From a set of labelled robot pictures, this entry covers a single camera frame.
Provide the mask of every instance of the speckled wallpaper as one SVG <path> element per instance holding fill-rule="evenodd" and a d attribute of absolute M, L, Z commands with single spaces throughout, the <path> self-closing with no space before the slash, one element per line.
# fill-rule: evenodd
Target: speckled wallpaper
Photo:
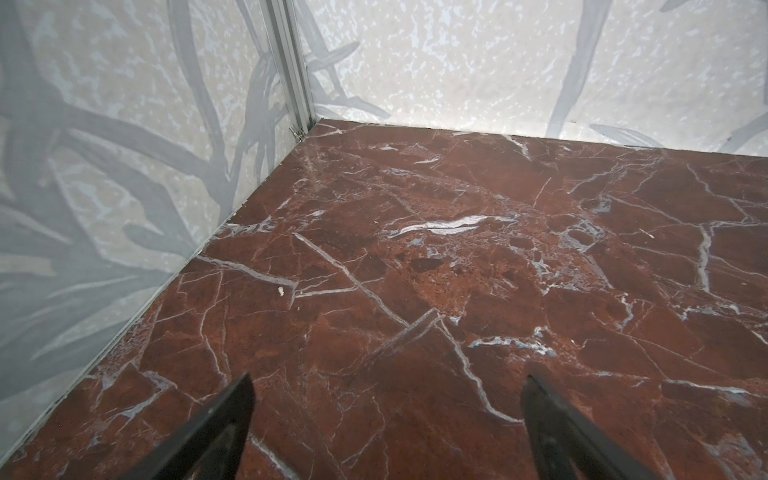
<path fill-rule="evenodd" d="M 768 156 L 765 0 L 295 0 L 328 118 Z"/>
<path fill-rule="evenodd" d="M 294 145 L 257 0 L 0 2 L 0 456 Z"/>

